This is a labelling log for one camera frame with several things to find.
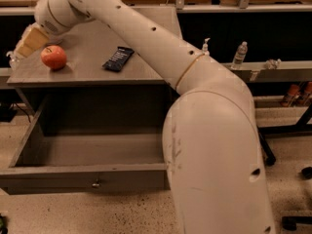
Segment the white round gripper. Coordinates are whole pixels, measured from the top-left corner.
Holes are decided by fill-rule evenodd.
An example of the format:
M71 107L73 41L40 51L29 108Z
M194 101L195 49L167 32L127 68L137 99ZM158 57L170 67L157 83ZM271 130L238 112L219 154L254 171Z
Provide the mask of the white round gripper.
M46 45L49 35L59 36L77 24L93 20L83 0L39 0L34 18L36 23L25 29L14 49L19 58L27 58Z

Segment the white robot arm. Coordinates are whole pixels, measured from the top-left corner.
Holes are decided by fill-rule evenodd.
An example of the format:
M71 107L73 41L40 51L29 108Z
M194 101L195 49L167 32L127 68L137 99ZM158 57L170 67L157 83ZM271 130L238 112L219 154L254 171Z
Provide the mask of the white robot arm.
M163 153L181 234L276 234L247 85L202 50L121 0L39 0L26 58L74 25L99 20L179 95L163 127Z

